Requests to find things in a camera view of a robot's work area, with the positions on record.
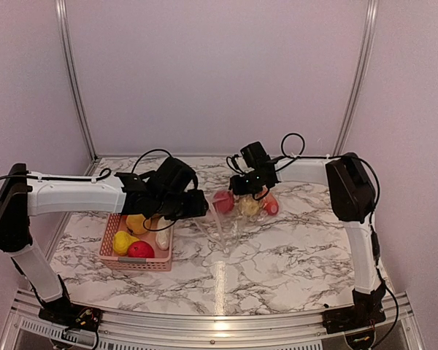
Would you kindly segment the yellow fake peach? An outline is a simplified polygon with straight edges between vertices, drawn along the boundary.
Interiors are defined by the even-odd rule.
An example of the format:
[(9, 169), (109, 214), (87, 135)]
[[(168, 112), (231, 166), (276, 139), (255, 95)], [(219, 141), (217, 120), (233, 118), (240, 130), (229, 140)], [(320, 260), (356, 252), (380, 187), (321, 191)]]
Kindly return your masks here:
[(242, 215), (245, 215), (247, 217), (255, 216), (261, 210), (260, 203), (250, 196), (241, 197), (238, 204), (239, 210)]

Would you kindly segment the pale green fake cabbage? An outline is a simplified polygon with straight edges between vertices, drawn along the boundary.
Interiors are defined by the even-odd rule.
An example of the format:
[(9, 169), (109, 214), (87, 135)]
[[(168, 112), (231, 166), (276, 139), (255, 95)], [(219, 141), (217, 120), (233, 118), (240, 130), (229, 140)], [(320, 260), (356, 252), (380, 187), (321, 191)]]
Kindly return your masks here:
[(170, 228), (171, 221), (165, 220), (163, 217), (159, 218), (156, 224), (155, 243), (157, 247), (166, 251), (170, 246)]

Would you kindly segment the red fake apple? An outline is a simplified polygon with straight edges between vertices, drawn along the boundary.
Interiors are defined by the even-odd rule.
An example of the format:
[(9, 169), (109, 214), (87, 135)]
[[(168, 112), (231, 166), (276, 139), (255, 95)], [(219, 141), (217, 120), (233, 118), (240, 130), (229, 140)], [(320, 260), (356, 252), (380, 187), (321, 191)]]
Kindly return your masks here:
[(213, 205), (220, 214), (227, 214), (234, 209), (234, 196), (228, 190), (217, 191), (213, 195)]

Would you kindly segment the clear zip top bag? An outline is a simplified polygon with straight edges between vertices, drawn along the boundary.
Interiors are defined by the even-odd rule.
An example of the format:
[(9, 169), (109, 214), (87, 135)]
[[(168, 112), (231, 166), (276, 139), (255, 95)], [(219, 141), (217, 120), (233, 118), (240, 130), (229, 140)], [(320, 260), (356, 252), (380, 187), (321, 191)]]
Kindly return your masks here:
[(232, 191), (230, 192), (234, 196), (234, 209), (227, 214), (220, 214), (215, 210), (213, 205), (213, 195), (216, 192), (207, 198), (209, 209), (207, 210), (206, 215), (195, 219), (194, 222), (201, 233), (203, 233), (211, 242), (218, 245), (218, 248), (224, 254), (231, 253), (247, 230), (257, 228), (277, 216), (269, 216), (262, 209), (261, 199), (255, 199), (261, 206), (261, 210), (257, 215), (252, 217), (242, 215), (239, 210), (239, 199), (244, 196), (252, 197), (252, 195), (238, 196), (234, 195)]

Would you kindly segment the red fake tomato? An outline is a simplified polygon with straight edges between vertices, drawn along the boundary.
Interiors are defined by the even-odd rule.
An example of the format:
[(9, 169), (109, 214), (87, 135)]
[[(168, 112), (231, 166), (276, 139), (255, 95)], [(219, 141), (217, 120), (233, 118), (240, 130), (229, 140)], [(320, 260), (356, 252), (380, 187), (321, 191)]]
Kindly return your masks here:
[(135, 241), (128, 248), (127, 256), (150, 259), (155, 257), (155, 251), (149, 243), (145, 241)]

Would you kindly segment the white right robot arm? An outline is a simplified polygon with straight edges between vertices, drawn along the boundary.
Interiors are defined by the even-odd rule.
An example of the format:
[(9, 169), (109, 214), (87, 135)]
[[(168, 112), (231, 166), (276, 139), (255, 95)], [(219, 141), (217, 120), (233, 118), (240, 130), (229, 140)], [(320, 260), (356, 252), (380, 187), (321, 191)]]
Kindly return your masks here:
[(391, 291), (382, 277), (380, 245), (374, 213), (380, 199), (380, 182), (364, 159), (353, 152), (343, 155), (309, 156), (284, 152), (271, 157), (261, 142), (228, 156), (234, 171), (229, 188), (235, 195), (251, 195), (260, 201), (280, 182), (314, 182), (327, 186), (331, 209), (344, 225), (350, 243), (355, 274), (353, 304), (323, 312), (329, 334), (373, 328), (386, 320), (382, 300)]

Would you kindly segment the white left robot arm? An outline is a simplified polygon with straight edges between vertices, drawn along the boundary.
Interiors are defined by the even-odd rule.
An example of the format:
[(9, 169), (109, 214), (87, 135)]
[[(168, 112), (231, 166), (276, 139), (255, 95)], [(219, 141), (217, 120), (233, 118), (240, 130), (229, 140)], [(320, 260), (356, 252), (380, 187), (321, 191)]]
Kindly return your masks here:
[(97, 176), (62, 176), (30, 171), (16, 163), (0, 176), (0, 250), (28, 281), (41, 308), (40, 318), (70, 327), (98, 324), (101, 311), (71, 301), (63, 279), (42, 251), (44, 217), (104, 212), (163, 217), (170, 223), (203, 217), (208, 210), (196, 172), (167, 157), (144, 174), (112, 172)]

